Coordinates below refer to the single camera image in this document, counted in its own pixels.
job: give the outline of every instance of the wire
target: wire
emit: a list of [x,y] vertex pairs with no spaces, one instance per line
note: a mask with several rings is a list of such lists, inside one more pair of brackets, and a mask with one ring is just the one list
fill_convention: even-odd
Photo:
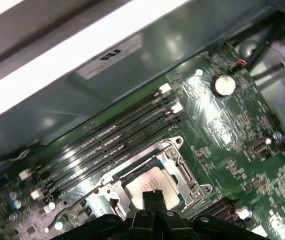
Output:
[[63,214],[67,211],[73,210],[75,207],[77,207],[78,204],[80,204],[82,201],[84,201],[86,198],[88,198],[91,194],[93,194],[94,192],[96,192],[97,190],[99,190],[101,186],[98,185],[96,186],[94,189],[92,189],[90,192],[88,192],[87,194],[85,194],[83,197],[79,198],[77,201],[75,201],[72,205],[65,207],[63,210],[61,210],[60,212],[58,212],[56,214],[56,216],[54,217],[54,219],[52,220],[52,222],[44,229],[45,233],[48,233],[54,226],[55,223],[63,216]]
[[15,157],[15,158],[10,158],[8,159],[9,162],[15,162],[15,161],[18,161],[18,160],[21,160],[23,158],[25,158],[29,153],[30,153],[30,149],[26,149],[24,151],[22,151],[18,157]]
[[276,0],[266,3],[260,3],[256,6],[251,7],[250,9],[246,10],[241,14],[241,17],[236,22],[236,24],[234,24],[232,27],[230,27],[230,29],[227,29],[227,31],[225,31],[225,33],[222,34],[222,39],[218,43],[217,52],[218,53],[221,52],[225,42],[228,40],[230,35],[236,32],[239,28],[243,27],[243,25],[250,23],[250,20],[253,19],[253,14],[257,15],[258,8],[261,9],[260,12],[262,12],[263,11],[262,8],[267,8],[267,7],[276,7],[279,11],[285,13],[285,6],[281,5]]
[[242,67],[245,67],[247,65],[247,61],[243,60],[243,59],[239,59],[237,62],[239,65],[241,65]]

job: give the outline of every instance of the sata port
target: sata port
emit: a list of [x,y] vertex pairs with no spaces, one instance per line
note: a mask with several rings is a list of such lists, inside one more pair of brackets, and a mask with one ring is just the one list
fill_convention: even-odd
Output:
[[265,151],[271,143],[272,140],[268,137],[260,138],[252,142],[247,149],[255,154],[260,154],[261,152]]

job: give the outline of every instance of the motherboard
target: motherboard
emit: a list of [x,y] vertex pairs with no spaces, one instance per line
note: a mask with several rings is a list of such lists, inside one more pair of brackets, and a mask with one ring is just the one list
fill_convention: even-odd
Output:
[[227,45],[192,57],[0,176],[0,240],[49,240],[144,191],[285,240],[285,133]]

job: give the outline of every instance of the mounting screw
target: mounting screw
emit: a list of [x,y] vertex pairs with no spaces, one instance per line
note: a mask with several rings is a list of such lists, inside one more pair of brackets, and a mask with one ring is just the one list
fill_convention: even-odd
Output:
[[208,223],[209,219],[207,217],[202,216],[201,218],[199,218],[200,221],[202,221],[203,223]]
[[211,188],[210,186],[206,186],[206,187],[204,188],[204,190],[208,193],[208,192],[210,192],[210,191],[212,190],[212,188]]
[[167,215],[168,217],[172,217],[172,216],[175,215],[175,213],[174,213],[173,211],[168,211],[168,212],[166,212],[166,215]]
[[204,71],[201,69],[197,69],[196,72],[194,73],[196,76],[201,77],[204,74]]
[[173,148],[169,148],[166,151],[166,155],[168,158],[172,159],[174,156],[176,156],[176,151]]
[[176,144],[181,144],[182,143],[182,139],[179,137],[176,139]]

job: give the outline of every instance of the label sticker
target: label sticker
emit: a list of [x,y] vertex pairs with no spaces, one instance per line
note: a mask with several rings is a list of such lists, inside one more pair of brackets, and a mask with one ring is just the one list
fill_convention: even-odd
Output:
[[143,36],[140,33],[92,60],[90,63],[80,68],[77,73],[88,80],[111,65],[134,53],[142,46]]

